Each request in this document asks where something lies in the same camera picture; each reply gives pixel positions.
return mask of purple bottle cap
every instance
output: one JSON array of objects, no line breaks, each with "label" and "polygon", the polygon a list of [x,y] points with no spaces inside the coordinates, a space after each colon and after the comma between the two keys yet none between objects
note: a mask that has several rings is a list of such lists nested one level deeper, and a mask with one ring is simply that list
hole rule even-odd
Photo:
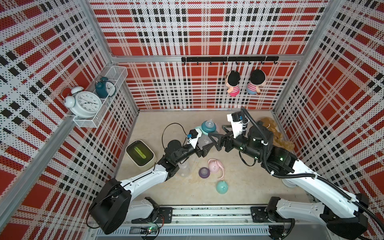
[{"label": "purple bottle cap", "polygon": [[202,167],[202,168],[200,168],[200,170],[199,170],[199,176],[200,176],[201,178],[207,178],[207,177],[209,177],[209,169],[206,168],[206,167]]}]

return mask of plaid wall panel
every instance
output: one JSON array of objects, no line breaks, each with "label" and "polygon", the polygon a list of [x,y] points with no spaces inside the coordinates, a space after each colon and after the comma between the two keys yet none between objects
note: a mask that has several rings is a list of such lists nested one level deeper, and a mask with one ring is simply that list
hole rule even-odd
[{"label": "plaid wall panel", "polygon": [[106,65],[88,25],[77,0],[0,2],[0,196],[65,118],[62,89]]},{"label": "plaid wall panel", "polygon": [[327,0],[89,0],[115,56],[300,54]]},{"label": "plaid wall panel", "polygon": [[[277,111],[313,170],[384,206],[384,1],[342,1],[311,61]],[[382,238],[370,221],[368,233]]]},{"label": "plaid wall panel", "polygon": [[80,240],[87,210],[114,175],[134,111],[120,89],[99,128],[75,127],[0,234],[1,240]]},{"label": "plaid wall panel", "polygon": [[[273,63],[122,63],[128,69],[128,87],[140,109],[240,108],[273,109],[296,62]],[[262,69],[267,78],[261,93],[246,92],[252,70]],[[226,73],[240,73],[240,93],[231,97]]]}]

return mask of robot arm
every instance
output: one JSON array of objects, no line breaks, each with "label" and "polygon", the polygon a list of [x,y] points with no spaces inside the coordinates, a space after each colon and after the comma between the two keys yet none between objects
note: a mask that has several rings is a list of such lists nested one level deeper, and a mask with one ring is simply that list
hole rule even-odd
[{"label": "robot arm", "polygon": [[89,214],[105,234],[112,233],[126,220],[156,219],[157,212],[153,207],[156,203],[153,200],[132,200],[147,189],[173,177],[179,170],[178,163],[187,157],[194,153],[198,157],[205,157],[213,143],[200,149],[197,140],[201,134],[199,129],[191,130],[187,136],[188,144],[185,146],[181,146],[178,140],[170,141],[164,150],[165,154],[154,168],[121,182],[113,178],[105,183],[89,207]]},{"label": "robot arm", "polygon": [[263,127],[262,122],[255,123],[252,119],[253,126],[246,137],[248,119],[245,114],[242,112],[228,114],[227,119],[231,125],[222,126],[226,134],[209,133],[212,143],[203,146],[202,149],[197,145],[201,132],[193,129],[187,136],[187,145],[181,146],[177,140],[170,141],[164,150],[165,154],[153,169],[121,182],[116,179],[107,181],[89,208],[90,215],[104,233],[113,232],[125,220],[147,218],[154,221],[157,217],[155,202],[147,198],[132,203],[131,200],[150,187],[173,177],[179,169],[180,161],[194,153],[198,157],[205,157],[213,146],[218,151],[225,147],[226,152],[235,148],[254,158],[255,161],[262,162],[263,168],[264,164],[267,164],[271,175],[284,178],[288,183],[303,188],[321,201],[308,204],[272,197],[266,208],[271,221],[296,218],[316,222],[326,225],[332,232],[347,239],[355,239],[367,230],[367,218],[362,214],[368,208],[369,201],[366,196],[352,194],[332,186],[295,155],[286,149],[273,146],[273,133]]}]

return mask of teal bottle cap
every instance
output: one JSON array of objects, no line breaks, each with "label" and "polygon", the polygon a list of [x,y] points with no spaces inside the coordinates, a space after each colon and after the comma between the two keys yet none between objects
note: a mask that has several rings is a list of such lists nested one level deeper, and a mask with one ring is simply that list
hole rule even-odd
[{"label": "teal bottle cap", "polygon": [[216,124],[212,120],[208,120],[201,124],[201,128],[204,132],[214,132],[216,131]]}]

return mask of alarm clock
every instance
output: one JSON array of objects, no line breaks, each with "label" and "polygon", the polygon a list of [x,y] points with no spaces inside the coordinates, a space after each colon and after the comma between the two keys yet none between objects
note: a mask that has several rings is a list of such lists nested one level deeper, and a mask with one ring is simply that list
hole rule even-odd
[{"label": "alarm clock", "polygon": [[96,93],[101,98],[112,97],[116,93],[116,87],[107,77],[101,77],[95,83]]},{"label": "alarm clock", "polygon": [[64,106],[81,118],[94,117],[102,102],[96,94],[83,90],[83,87],[74,87],[71,90],[72,95],[65,97]]}]

